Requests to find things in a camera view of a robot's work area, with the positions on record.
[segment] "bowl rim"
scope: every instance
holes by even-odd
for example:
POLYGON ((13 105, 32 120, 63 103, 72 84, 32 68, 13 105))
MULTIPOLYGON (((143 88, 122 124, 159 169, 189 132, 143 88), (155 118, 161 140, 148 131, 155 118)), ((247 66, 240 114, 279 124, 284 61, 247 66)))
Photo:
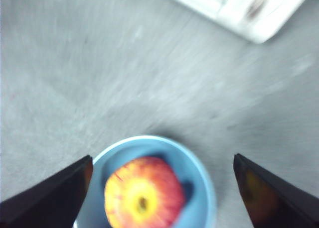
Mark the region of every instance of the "bowl rim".
MULTIPOLYGON (((202 162, 199 160, 199 158, 188 148, 186 148, 184 145, 180 144, 179 142, 176 142, 170 138, 167 137, 162 137, 162 136, 156 136, 156 135, 138 135, 138 136, 133 136, 133 137, 128 137, 125 139, 122 139, 118 142, 113 143, 112 145, 108 146, 106 149, 104 149, 102 152, 99 153, 94 159, 93 159, 93 165, 101 158, 103 157, 106 153, 111 151, 112 149, 127 143, 131 141, 136 141, 136 140, 157 140, 161 142, 168 143, 175 148, 179 149, 181 152, 186 154, 186 156, 195 164, 195 166, 198 168, 199 173, 201 177, 203 178, 206 193, 208 196, 208 201, 207 201, 207 206, 208 206, 208 211, 207 211, 207 219, 205 223, 205 228, 214 228, 216 225, 216 213, 217 213, 217 208, 216 208, 216 193, 214 190, 213 182, 210 178, 209 173, 207 172, 206 168, 202 164, 202 162)), ((75 220, 73 228, 78 228, 77 222, 75 220)))

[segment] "concrete floor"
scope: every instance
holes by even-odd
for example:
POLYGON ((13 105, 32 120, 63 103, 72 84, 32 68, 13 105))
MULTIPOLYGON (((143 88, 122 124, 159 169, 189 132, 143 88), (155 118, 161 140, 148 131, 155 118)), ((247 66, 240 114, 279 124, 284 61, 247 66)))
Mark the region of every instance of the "concrete floor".
POLYGON ((138 134, 188 146, 217 227, 240 152, 319 197, 319 0, 255 45, 172 0, 1 0, 1 199, 138 134))

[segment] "gray floor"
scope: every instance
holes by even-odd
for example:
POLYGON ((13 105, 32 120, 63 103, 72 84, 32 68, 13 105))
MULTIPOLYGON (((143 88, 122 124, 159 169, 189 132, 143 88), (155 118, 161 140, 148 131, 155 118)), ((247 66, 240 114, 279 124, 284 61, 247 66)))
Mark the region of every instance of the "gray floor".
POLYGON ((319 197, 319 0, 252 44, 172 0, 1 0, 1 199, 137 134, 187 145, 219 228, 240 152, 319 197))

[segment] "yellow apple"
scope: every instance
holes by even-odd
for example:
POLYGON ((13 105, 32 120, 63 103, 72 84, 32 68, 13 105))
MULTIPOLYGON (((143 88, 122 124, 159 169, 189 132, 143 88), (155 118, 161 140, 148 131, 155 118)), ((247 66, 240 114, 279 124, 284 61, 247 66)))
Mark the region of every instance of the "yellow apple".
POLYGON ((177 219, 184 193, 171 167, 141 157, 115 171, 105 185, 105 213, 112 228, 168 228, 177 219))

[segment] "blue bowl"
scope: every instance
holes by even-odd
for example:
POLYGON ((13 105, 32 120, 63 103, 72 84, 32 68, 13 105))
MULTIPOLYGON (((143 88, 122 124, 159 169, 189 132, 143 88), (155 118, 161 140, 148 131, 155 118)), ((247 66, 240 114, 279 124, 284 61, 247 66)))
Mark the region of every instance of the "blue bowl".
POLYGON ((186 204, 173 228, 213 228, 216 196, 207 171, 183 145, 158 136, 136 136, 119 141, 94 160, 91 183, 74 224, 76 228, 111 228, 104 212, 104 186, 125 163, 143 156, 162 158, 171 166, 185 192, 186 204))

